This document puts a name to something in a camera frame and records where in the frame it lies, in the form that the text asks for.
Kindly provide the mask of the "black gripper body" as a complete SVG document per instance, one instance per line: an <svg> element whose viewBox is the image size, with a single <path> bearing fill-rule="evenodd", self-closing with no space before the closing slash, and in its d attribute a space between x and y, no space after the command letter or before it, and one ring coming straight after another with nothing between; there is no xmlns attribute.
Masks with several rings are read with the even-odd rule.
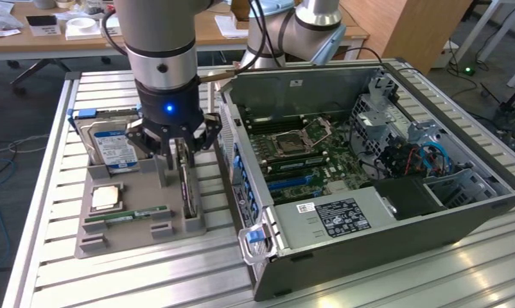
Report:
<svg viewBox="0 0 515 308"><path fill-rule="evenodd" d="M158 90L136 80L143 117L154 123L169 126L199 128L205 115L201 108L201 80L191 80L185 86Z"/></svg>

